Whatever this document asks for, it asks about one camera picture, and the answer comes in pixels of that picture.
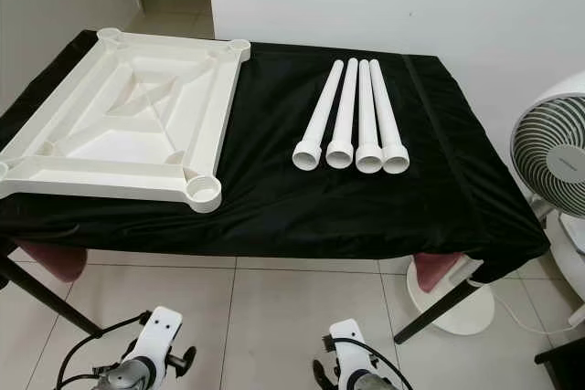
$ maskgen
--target plastic tray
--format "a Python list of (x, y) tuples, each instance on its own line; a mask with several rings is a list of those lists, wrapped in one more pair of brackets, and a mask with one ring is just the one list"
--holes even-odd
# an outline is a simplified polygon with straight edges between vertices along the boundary
[(98, 32), (99, 41), (0, 153), (14, 192), (221, 203), (215, 177), (250, 42)]

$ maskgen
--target pvc pipe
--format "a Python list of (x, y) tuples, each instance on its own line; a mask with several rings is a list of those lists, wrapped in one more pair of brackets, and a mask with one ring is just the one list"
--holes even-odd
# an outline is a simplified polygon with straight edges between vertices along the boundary
[(351, 131), (354, 122), (354, 100), (356, 99), (357, 60), (347, 62), (344, 87), (335, 119), (333, 138), (327, 146), (325, 159), (332, 168), (344, 169), (354, 160), (354, 147), (351, 144)]
[(399, 127), (396, 125), (394, 111), (390, 104), (390, 97), (384, 84), (384, 77), (377, 59), (369, 62), (374, 88), (374, 100), (376, 101), (376, 113), (382, 139), (382, 156), (384, 171), (389, 174), (400, 174), (406, 171), (410, 165), (409, 152), (402, 145)]
[(319, 101), (314, 107), (313, 116), (307, 125), (303, 139), (296, 144), (292, 153), (292, 162), (303, 171), (312, 171), (319, 164), (321, 157), (321, 140), (325, 131), (325, 125), (329, 118), (329, 112), (333, 105), (337, 84), (341, 78), (344, 63), (340, 59), (333, 63), (327, 82), (323, 87)]
[(359, 62), (359, 146), (356, 150), (356, 167), (364, 174), (373, 174), (382, 168), (382, 150), (378, 145), (374, 98), (369, 64)]

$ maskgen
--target electric fan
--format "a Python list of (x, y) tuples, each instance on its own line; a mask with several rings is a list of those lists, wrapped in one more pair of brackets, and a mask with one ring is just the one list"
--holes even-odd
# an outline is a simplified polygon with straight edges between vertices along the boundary
[[(510, 152), (522, 181), (536, 195), (531, 205), (545, 223), (557, 209), (566, 237), (551, 239), (551, 253), (585, 300), (585, 72), (544, 93), (516, 123)], [(583, 305), (569, 322), (581, 321)]]

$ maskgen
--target black tablecloth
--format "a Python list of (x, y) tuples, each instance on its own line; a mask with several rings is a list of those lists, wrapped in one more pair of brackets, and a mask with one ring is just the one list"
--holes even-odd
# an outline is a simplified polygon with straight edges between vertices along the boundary
[[(96, 41), (80, 33), (0, 119), (0, 147)], [(404, 174), (324, 164), (296, 169), (303, 136), (333, 61), (377, 58), (402, 140)], [(323, 148), (331, 138), (330, 117)], [(217, 177), (221, 207), (14, 194), (0, 201), (0, 233), (74, 230), (44, 242), (129, 251), (288, 258), (393, 258), (461, 251), (491, 281), (548, 248), (513, 178), (457, 83), (436, 57), (253, 44), (233, 101)]]

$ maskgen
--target table leg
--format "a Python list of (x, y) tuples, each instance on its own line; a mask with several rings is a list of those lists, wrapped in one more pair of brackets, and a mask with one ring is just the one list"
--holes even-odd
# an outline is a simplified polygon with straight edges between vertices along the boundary
[(93, 334), (101, 330), (93, 321), (88, 320), (87, 317), (66, 303), (57, 294), (49, 290), (26, 271), (21, 269), (13, 260), (4, 255), (0, 255), (0, 278), (6, 278), (13, 281), (30, 295), (49, 306), (51, 310), (62, 315), (88, 334)]
[(438, 317), (441, 317), (446, 311), (450, 310), (457, 303), (477, 291), (481, 286), (481, 284), (472, 284), (469, 280), (464, 280), (459, 283), (419, 317), (411, 321), (402, 331), (397, 333), (394, 337), (394, 343), (403, 344), (412, 335), (424, 329)]

